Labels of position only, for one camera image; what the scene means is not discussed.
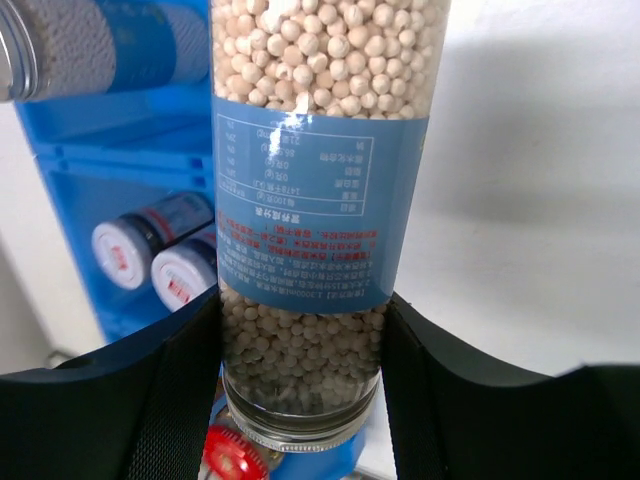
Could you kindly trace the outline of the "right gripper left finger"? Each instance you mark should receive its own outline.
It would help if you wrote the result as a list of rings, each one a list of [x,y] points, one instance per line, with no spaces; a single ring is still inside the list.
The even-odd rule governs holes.
[[[4,479],[195,479],[221,363],[216,290],[53,369],[1,377]]]

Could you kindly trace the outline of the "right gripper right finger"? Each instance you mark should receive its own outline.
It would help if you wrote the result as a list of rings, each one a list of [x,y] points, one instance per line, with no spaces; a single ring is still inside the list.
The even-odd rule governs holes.
[[[547,376],[494,358],[394,296],[382,375],[401,479],[635,479],[639,369]]]

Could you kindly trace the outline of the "red-lid sauce jar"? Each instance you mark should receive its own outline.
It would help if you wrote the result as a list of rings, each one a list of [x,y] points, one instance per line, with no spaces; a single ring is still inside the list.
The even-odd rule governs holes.
[[[267,480],[269,468],[259,451],[238,431],[220,425],[208,429],[204,463],[224,480]]]

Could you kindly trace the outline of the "white-lid dark jar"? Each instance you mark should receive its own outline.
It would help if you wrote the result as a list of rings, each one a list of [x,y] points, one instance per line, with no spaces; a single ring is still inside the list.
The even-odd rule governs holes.
[[[112,283],[137,290],[150,279],[151,263],[160,252],[213,221],[213,204],[206,196],[179,192],[98,224],[91,246]]]
[[[151,280],[161,302],[176,312],[217,285],[217,240],[204,229],[160,252],[151,264]]]

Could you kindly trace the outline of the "tall silver-lid bottle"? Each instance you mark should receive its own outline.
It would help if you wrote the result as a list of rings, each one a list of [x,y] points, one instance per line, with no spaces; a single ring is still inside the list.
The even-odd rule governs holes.
[[[369,415],[449,11],[209,5],[223,384],[270,449],[330,449]]]
[[[205,19],[166,1],[4,1],[1,99],[197,83],[209,70]]]

